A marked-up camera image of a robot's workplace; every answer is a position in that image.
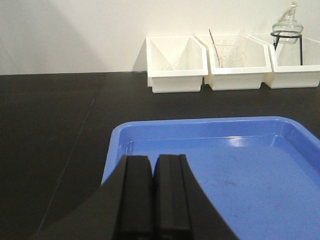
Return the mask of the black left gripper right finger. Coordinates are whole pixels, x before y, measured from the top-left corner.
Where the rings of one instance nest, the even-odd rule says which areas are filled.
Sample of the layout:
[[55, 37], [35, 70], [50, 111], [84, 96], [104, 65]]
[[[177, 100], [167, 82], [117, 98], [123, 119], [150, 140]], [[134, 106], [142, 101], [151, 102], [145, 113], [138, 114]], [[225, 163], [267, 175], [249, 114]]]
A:
[[153, 183], [157, 240], [238, 239], [202, 190], [184, 154], [161, 154]]

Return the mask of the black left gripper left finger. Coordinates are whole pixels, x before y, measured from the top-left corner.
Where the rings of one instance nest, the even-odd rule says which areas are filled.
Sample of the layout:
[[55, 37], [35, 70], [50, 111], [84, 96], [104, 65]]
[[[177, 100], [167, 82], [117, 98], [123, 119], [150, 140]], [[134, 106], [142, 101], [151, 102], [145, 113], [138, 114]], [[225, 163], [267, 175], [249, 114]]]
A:
[[143, 155], [123, 155], [104, 184], [32, 240], [151, 240], [153, 177]]

